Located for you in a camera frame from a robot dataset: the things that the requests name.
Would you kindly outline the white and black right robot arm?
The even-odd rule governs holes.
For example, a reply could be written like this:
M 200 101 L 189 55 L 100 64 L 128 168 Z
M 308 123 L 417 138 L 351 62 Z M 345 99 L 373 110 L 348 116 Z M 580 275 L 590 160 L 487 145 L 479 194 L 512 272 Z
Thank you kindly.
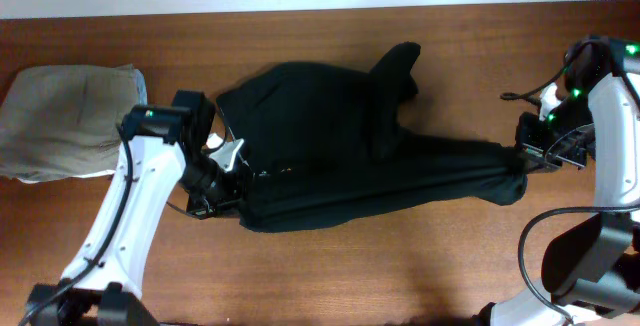
M 525 289 L 487 304 L 478 325 L 584 325 L 639 312 L 639 44 L 588 36 L 565 53 L 557 78 L 526 93 L 534 113 L 520 116 L 516 147 L 536 172 L 596 163 L 594 203 L 545 211 L 521 232 L 517 256 Z M 541 221 L 584 213 L 585 221 L 555 237 L 532 280 L 524 257 L 529 233 Z

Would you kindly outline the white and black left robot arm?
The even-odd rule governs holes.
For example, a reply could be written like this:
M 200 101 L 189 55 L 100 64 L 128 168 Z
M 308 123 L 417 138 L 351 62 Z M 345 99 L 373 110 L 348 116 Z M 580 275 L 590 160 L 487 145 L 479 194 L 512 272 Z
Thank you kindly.
M 23 325 L 154 325 L 141 301 L 148 253 L 176 186 L 184 214 L 230 217 L 246 191 L 243 140 L 211 133 L 217 109 L 204 93 L 179 91 L 168 107 L 136 105 L 117 131 L 118 163 L 97 217 L 55 285 L 32 289 Z

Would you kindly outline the black shorts with patterned waistband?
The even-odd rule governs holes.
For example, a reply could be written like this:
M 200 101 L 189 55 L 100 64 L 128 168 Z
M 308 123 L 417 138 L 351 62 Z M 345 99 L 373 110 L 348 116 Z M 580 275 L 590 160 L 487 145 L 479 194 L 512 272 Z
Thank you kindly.
M 400 43 L 367 72 L 285 62 L 221 94 L 225 122 L 248 150 L 241 224 L 280 233 L 432 201 L 519 201 L 527 175 L 516 149 L 399 124 L 399 106 L 418 93 L 411 71 L 420 53 Z

